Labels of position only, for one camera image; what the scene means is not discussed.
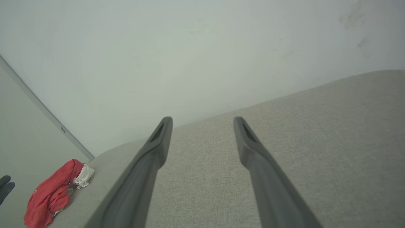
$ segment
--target black glove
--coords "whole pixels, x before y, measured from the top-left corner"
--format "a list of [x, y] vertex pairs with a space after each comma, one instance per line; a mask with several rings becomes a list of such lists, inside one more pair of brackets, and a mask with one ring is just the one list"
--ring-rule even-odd
[[3, 176], [0, 179], [0, 205], [15, 186], [15, 183], [10, 180], [11, 176]]

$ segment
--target gray upholstery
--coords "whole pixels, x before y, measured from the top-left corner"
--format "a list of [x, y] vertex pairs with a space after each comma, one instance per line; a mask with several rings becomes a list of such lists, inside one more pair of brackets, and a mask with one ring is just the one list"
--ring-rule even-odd
[[[260, 227], [235, 116], [246, 119], [325, 228], [405, 227], [405, 71], [352, 76], [174, 129], [147, 227]], [[90, 185], [51, 227], [83, 226], [142, 144], [92, 161]]]

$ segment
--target crumpled red clothing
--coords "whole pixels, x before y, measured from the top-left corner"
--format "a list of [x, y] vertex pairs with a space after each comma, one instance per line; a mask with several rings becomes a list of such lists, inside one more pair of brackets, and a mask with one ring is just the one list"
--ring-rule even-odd
[[52, 214], [69, 203], [66, 190], [83, 168], [83, 164], [72, 159], [60, 167], [51, 177], [42, 182], [28, 201], [24, 224], [28, 228], [46, 227], [52, 222]]

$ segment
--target white cloth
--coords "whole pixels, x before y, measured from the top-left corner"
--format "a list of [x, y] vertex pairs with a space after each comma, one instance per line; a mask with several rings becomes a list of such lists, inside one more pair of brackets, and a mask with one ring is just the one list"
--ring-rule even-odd
[[[66, 192], [69, 193], [69, 195], [72, 195], [72, 193], [73, 193], [73, 188], [71, 187], [70, 189], [66, 190]], [[60, 210], [58, 210], [58, 211], [55, 211], [55, 213], [53, 213], [52, 217], [55, 217], [55, 215], [57, 215], [59, 212], [63, 211], [63, 208], [64, 208], [64, 207], [62, 207], [62, 209], [60, 209]]]
[[83, 164], [83, 165], [84, 166], [81, 169], [81, 172], [78, 175], [78, 177], [73, 179], [73, 184], [78, 185], [77, 189], [80, 189], [81, 187], [86, 187], [87, 185], [89, 185], [88, 181], [94, 173], [94, 169], [90, 168], [86, 164]]

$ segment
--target wall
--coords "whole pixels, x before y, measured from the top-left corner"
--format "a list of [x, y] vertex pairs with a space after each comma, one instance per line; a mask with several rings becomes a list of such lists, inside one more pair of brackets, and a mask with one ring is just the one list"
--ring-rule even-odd
[[358, 73], [405, 69], [403, 0], [14, 0], [0, 54], [95, 156]]
[[0, 176], [15, 182], [0, 206], [1, 227], [25, 227], [32, 192], [73, 158], [87, 162], [0, 67]]

